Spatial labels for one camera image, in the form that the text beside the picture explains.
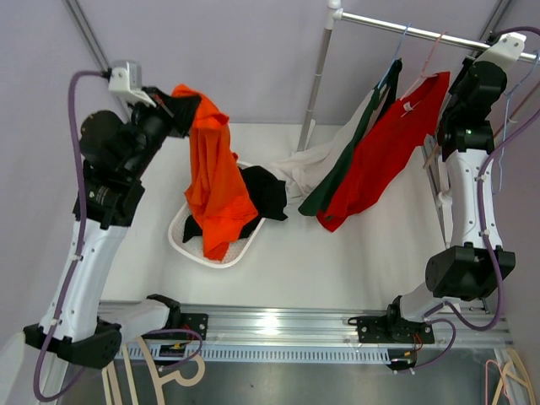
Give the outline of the light blue wire hanger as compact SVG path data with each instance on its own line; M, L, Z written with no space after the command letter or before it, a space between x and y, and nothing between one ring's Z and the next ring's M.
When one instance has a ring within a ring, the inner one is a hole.
M527 71L527 73L522 78L520 78L509 91L504 93L504 96L506 98L504 120L503 120L503 123L501 124L500 128L494 134L495 143L498 143L500 138L502 139L502 141L506 140L506 135L507 135L507 131L508 131L509 122L511 121L511 119L510 119L510 104L511 104L513 95L521 87L521 85L525 81L527 81L527 79L532 75L532 73L537 68L537 65L538 65L538 62L539 62L539 50L535 50L534 56L535 57L534 57L534 60L532 62L532 65L529 68L529 70ZM491 186L491 192L492 192L493 195L498 194L502 189L502 183L503 183L502 159L504 157L504 154L505 154L505 149L503 148L502 151L500 152L498 160L496 161L496 165L499 168L499 179L498 179L498 182L497 182L497 184L495 186Z

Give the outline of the white perforated plastic basket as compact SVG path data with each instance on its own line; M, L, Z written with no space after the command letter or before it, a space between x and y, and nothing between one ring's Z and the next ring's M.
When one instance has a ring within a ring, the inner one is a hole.
M215 261L204 256L203 239L201 236L193 237L186 242L183 241L185 222L191 214L192 212L189 204L187 201L184 201L183 205L170 222L168 228L167 235L170 245L173 249L188 259L191 259L194 262L206 267L215 269L232 267L238 263L248 251L251 243L256 239L258 232L265 222L265 219L261 219L248 238L240 239L234 243L231 243L225 253L224 258L221 261Z

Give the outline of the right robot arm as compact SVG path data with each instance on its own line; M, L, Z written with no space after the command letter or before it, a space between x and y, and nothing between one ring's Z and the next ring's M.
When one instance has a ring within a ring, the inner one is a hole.
M499 322L504 307L503 282L516 255L503 247L492 197L494 137L488 115L507 85L500 62L476 59L459 73L442 113L437 143L449 178L453 231L448 248L432 256L425 280L412 293L388 306L381 336L391 343L410 343L414 335L433 342L433 315L450 310L466 327L484 332ZM497 295L491 321L473 324L457 305Z

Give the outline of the red t shirt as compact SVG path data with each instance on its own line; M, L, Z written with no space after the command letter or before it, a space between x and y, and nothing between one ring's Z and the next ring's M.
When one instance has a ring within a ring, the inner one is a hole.
M347 175L316 215L326 230L335 231L349 216L376 204L413 151L435 134L450 78L448 71L426 78L408 97L396 100L355 147Z

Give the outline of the orange t shirt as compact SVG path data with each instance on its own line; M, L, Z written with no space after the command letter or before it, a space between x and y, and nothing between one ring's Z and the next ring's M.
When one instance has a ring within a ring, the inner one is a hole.
M184 84L172 95L201 98L190 130L191 184L185 196L202 230L203 255L220 261L258 212L230 149L229 117L205 94Z

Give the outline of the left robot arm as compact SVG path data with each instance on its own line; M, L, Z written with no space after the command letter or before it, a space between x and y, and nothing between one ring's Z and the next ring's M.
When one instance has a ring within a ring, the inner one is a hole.
M151 294L130 310L100 318L98 307L111 264L131 227L145 189L142 176L169 136L188 136L200 95L171 97L155 87L152 105L132 105L129 121L112 111L90 114L80 127L84 198L73 214L75 241L58 288L40 322L24 328L31 347L45 348L72 365L100 370L133 339L181 330L181 305Z

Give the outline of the black t shirt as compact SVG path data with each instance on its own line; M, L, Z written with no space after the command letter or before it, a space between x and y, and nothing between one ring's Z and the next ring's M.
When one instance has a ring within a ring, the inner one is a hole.
M206 250L225 249L249 237L261 219L284 221L285 182L261 166L226 165L223 174L197 169L186 197L192 214L183 241L201 236Z

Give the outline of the beige wooden hanger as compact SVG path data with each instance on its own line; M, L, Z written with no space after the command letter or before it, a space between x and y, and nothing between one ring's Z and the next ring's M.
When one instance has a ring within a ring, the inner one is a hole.
M427 170L432 165L433 161L435 160L439 152L440 152L440 145L436 143L435 146L432 148L429 156L424 162L423 168L425 170Z

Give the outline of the pink wire hanger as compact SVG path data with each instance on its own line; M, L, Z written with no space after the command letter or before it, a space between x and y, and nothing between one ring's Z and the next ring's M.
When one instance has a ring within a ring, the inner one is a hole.
M425 59L424 61L424 65L422 66L422 69L421 71L419 72L419 75L418 77L413 81L413 83L411 84L411 86L403 93L403 95L401 96L401 100L403 100L404 98L408 97L420 84L420 81L422 79L426 79L426 78L429 78L429 75L427 74L427 69L428 69L428 66L429 66L429 63L430 63L430 60L432 58L432 56L434 55L435 53L435 50L436 48L438 47L442 37L446 34L446 31L444 31L443 33L439 34L438 37L435 39L435 42L434 44L432 45L430 51L429 51L429 54L427 56L427 58Z

